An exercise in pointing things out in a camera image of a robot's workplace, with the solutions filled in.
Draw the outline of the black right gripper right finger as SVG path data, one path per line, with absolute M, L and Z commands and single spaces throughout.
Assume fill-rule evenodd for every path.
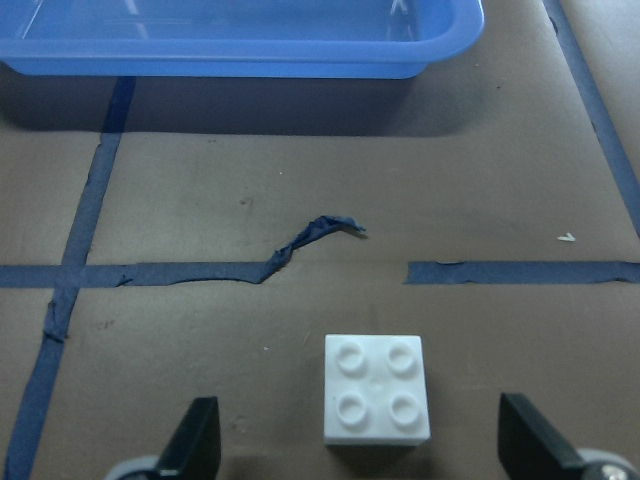
M 586 461 L 521 393 L 502 393 L 498 458 L 510 479 L 580 479 Z

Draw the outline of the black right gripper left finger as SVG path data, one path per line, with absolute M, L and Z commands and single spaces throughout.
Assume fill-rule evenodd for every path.
M 192 401 L 155 465 L 157 479 L 215 479 L 222 456 L 218 398 Z

